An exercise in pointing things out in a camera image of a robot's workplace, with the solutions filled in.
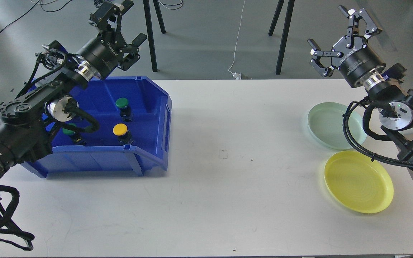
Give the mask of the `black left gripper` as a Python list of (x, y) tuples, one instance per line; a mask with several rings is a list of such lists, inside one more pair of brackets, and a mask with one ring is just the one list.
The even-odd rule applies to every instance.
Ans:
[(127, 43), (121, 34), (122, 16), (133, 6), (131, 0), (124, 0), (120, 4), (105, 0), (95, 13), (90, 14), (89, 24), (96, 27), (99, 33), (75, 56), (87, 61), (102, 80), (116, 68), (128, 70), (140, 59), (139, 47), (147, 36), (138, 34), (131, 43)]

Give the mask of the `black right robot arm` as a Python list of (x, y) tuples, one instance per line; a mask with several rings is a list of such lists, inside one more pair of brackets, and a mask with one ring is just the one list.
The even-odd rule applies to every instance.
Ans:
[[(385, 70), (384, 61), (369, 46), (368, 39), (380, 34), (375, 20), (365, 9), (348, 10), (339, 5), (348, 19), (345, 36), (331, 50), (323, 51), (312, 39), (311, 66), (322, 76), (331, 77), (335, 70), (352, 88), (363, 86), (367, 96), (353, 101), (343, 115), (342, 129), (347, 142), (372, 161), (380, 161), (413, 171), (413, 89), (404, 92), (400, 87), (406, 69), (399, 63)], [(364, 132), (376, 140), (393, 142), (399, 149), (397, 159), (374, 153), (357, 142), (349, 129), (349, 118), (354, 109), (362, 106)]]

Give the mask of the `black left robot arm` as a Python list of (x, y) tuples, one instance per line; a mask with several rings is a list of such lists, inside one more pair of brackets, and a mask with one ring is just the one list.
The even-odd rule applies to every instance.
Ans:
[[(50, 71), (34, 78), (35, 67), (16, 98), (0, 105), (0, 179), (17, 164), (51, 154), (52, 141), (61, 129), (75, 133), (99, 129), (99, 122), (80, 109), (69, 93), (76, 86), (87, 88), (92, 78), (104, 80), (116, 68), (126, 71), (139, 60), (139, 46), (147, 36), (139, 34), (127, 43), (121, 33), (122, 17), (133, 5), (131, 0), (103, 1), (89, 19), (98, 34), (77, 53), (53, 41), (37, 54), (36, 64)], [(19, 198), (16, 188), (0, 185), (0, 242), (31, 251), (34, 235), (12, 219)]]

